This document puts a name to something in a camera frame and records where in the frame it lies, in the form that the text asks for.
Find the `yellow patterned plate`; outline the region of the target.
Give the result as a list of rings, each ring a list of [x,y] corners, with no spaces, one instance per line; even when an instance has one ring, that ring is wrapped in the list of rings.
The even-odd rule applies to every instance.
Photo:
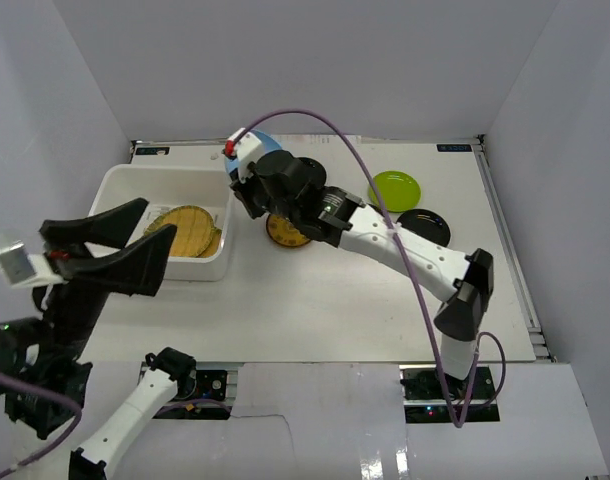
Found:
[[[281,247],[300,248],[310,242],[289,220],[275,214],[267,216],[265,230],[269,238]]]

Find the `round bamboo tray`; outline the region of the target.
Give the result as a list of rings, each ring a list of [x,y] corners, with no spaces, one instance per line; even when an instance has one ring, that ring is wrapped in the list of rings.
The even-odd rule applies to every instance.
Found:
[[[194,248],[199,238],[215,226],[212,215],[202,207],[185,205],[159,215],[145,230],[152,234],[166,225],[174,225],[176,234],[170,249],[171,257],[194,258]]]

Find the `lime green plate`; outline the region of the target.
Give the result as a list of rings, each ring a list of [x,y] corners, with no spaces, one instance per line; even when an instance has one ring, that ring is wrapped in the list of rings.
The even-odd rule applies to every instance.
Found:
[[[421,187],[411,175],[389,170],[376,174],[373,181],[389,212],[403,213],[414,209],[421,200]]]

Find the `black round plate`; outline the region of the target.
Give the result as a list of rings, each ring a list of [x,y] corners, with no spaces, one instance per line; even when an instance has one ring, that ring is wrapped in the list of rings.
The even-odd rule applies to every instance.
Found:
[[[309,183],[314,189],[321,190],[327,181],[327,172],[324,166],[319,161],[312,158],[300,157],[300,160],[306,167]]]

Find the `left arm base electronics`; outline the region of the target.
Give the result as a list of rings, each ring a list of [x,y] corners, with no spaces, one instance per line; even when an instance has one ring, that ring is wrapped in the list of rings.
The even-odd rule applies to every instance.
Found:
[[[227,420],[234,394],[229,393],[233,373],[227,370],[197,370],[181,390],[155,416],[164,420]]]

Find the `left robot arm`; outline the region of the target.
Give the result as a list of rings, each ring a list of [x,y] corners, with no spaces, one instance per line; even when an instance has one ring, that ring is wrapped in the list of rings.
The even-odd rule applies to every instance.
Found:
[[[39,312],[0,322],[5,413],[41,440],[64,430],[52,444],[1,471],[0,479],[51,453],[81,421],[92,366],[79,359],[108,297],[158,292],[177,228],[166,225],[133,241],[148,204],[135,198],[86,218],[46,220],[39,254],[0,234],[0,274],[9,287],[29,289]]]

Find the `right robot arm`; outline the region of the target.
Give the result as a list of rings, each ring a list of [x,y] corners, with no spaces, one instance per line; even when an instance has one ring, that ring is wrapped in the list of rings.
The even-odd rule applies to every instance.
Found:
[[[476,342],[494,289],[492,255],[450,250],[385,219],[364,201],[326,183],[323,166],[285,150],[224,149],[231,189],[251,218],[273,214],[311,241],[356,253],[409,277],[441,305],[430,328],[442,369],[438,390],[457,399],[473,385]]]

